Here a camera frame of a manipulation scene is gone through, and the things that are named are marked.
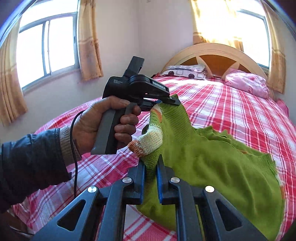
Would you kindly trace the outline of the dark blue jacket forearm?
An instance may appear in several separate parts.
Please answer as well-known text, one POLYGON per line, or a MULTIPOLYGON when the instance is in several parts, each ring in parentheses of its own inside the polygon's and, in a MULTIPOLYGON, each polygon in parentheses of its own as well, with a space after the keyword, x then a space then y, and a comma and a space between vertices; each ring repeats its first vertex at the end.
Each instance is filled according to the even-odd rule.
POLYGON ((71 180, 67 166, 81 156, 68 126, 1 145, 1 213, 32 193, 71 180))

